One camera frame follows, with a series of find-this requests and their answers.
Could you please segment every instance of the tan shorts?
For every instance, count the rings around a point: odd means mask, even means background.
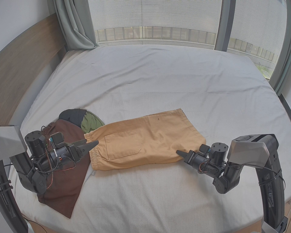
[[[84,135],[99,140],[90,151],[94,170],[111,170],[182,159],[176,150],[198,151],[205,138],[181,109],[104,125]]]

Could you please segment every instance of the mattress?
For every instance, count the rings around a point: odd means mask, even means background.
[[[207,144],[274,133],[291,198],[291,123],[269,83],[245,56],[186,46],[118,45],[70,51],[26,118],[23,136],[69,108],[105,124],[182,108]],[[58,232],[233,232],[259,221],[262,200],[255,169],[219,194],[213,179],[183,161],[124,170],[88,169],[71,219],[41,204],[12,169],[21,212]]]

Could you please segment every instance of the olive green cloth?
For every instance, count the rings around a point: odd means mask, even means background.
[[[84,131],[84,133],[89,133],[103,125],[105,124],[100,120],[99,117],[87,110],[81,123],[81,129]]]

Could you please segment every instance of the headboard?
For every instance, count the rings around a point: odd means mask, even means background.
[[[0,51],[0,125],[9,123],[29,86],[64,45],[58,18],[52,14]]]

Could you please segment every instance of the shorts pocket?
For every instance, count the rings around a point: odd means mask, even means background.
[[[109,134],[105,136],[108,159],[137,154],[141,150],[141,138],[133,131]]]

